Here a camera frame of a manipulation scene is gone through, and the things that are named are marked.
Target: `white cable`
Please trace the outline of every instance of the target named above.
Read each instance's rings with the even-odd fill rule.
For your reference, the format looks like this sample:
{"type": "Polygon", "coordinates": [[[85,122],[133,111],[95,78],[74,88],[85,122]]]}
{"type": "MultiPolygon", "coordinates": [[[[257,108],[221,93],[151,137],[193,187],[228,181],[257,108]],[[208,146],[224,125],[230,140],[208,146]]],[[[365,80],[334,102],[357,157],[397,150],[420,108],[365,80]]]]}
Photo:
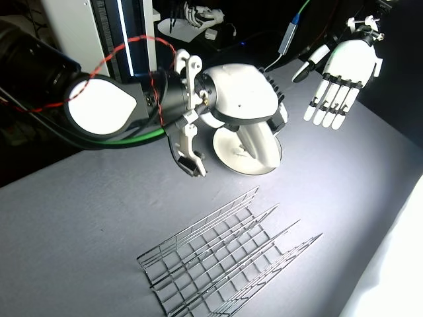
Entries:
{"type": "Polygon", "coordinates": [[[275,64],[279,61],[279,59],[280,59],[282,56],[283,56],[282,54],[279,54],[279,57],[276,59],[276,61],[274,61],[273,63],[271,63],[269,66],[267,66],[267,67],[264,69],[264,71],[267,71],[269,68],[271,68],[271,66],[275,65],[275,64]]]}

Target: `dark background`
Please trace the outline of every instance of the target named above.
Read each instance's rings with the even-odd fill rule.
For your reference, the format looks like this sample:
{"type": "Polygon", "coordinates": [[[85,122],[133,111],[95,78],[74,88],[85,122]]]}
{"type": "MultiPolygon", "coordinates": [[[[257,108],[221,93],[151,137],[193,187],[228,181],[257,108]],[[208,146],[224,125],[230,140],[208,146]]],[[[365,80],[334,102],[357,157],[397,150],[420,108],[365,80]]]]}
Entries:
{"type": "MultiPolygon", "coordinates": [[[[13,1],[0,3],[0,16],[25,14],[24,7],[19,10],[16,5],[11,5],[13,1]]],[[[162,19],[169,16],[173,3],[176,4],[176,1],[153,0],[153,6],[161,13],[162,19]]],[[[185,48],[191,54],[198,54],[203,59],[204,68],[233,62],[265,67],[278,57],[278,48],[286,27],[304,1],[198,0],[194,3],[212,9],[220,8],[225,13],[225,22],[214,27],[219,30],[216,41],[208,41],[201,34],[187,44],[166,38],[158,30],[156,34],[166,38],[176,48],[185,48]],[[232,36],[233,27],[229,23],[236,27],[236,37],[232,36]]],[[[323,34],[334,34],[341,40],[348,39],[349,30],[345,22],[349,17],[381,17],[381,30],[385,33],[385,39],[376,44],[378,56],[384,59],[380,78],[370,81],[359,94],[358,100],[423,147],[423,107],[420,105],[422,97],[419,91],[422,65],[418,49],[418,41],[423,35],[420,26],[423,3],[419,0],[400,0],[390,1],[389,4],[393,9],[388,12],[379,0],[311,0],[301,14],[299,28],[288,54],[275,67],[281,67],[307,46],[311,46],[309,53],[301,56],[306,59],[325,41],[323,34]]],[[[158,64],[166,65],[168,59],[168,49],[158,44],[158,64]]],[[[25,115],[1,105],[0,128],[19,129],[15,122],[32,126],[34,131],[40,129],[25,115]]],[[[24,145],[12,147],[0,133],[0,186],[76,152],[78,149],[42,133],[31,137],[31,141],[24,145]]]]}

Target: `led light strip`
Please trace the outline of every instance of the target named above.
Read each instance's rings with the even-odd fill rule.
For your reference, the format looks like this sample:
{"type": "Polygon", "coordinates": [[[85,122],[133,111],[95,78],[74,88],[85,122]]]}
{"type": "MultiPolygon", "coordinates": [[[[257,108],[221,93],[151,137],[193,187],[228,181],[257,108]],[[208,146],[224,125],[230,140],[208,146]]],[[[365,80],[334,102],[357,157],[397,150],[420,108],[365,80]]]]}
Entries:
{"type": "Polygon", "coordinates": [[[122,8],[122,0],[118,0],[118,10],[119,10],[120,26],[122,27],[122,34],[124,35],[125,51],[126,51],[126,57],[128,59],[128,66],[130,68],[130,75],[133,76],[134,69],[132,68],[132,59],[131,59],[130,47],[128,45],[128,36],[126,35],[126,25],[125,25],[125,18],[124,18],[124,10],[122,8]]]}

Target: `metal wire basket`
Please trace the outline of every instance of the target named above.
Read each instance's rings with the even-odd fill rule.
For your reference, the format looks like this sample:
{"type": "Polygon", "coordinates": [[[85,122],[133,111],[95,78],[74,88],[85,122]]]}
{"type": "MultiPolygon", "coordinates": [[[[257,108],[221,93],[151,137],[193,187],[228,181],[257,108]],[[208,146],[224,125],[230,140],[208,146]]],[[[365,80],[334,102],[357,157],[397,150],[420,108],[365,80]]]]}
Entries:
{"type": "Polygon", "coordinates": [[[232,316],[321,234],[281,252],[254,216],[258,187],[138,257],[165,315],[232,316]]]}

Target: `table surface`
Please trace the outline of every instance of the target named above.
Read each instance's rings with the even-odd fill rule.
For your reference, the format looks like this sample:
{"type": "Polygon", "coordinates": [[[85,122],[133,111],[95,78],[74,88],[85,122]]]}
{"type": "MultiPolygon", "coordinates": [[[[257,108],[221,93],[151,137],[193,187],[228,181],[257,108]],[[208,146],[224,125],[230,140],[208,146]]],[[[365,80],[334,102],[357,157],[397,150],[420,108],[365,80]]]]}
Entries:
{"type": "MultiPolygon", "coordinates": [[[[272,76],[289,87],[300,65],[272,76]]],[[[319,80],[288,88],[284,157],[267,175],[224,167],[205,127],[196,139],[205,178],[180,171],[162,140],[85,151],[2,188],[0,316],[162,316],[137,256],[257,185],[253,212],[281,203],[263,224],[271,234],[301,219],[286,246],[323,236],[238,316],[338,316],[423,172],[423,153],[358,102],[339,131],[304,122],[319,80]]]]}

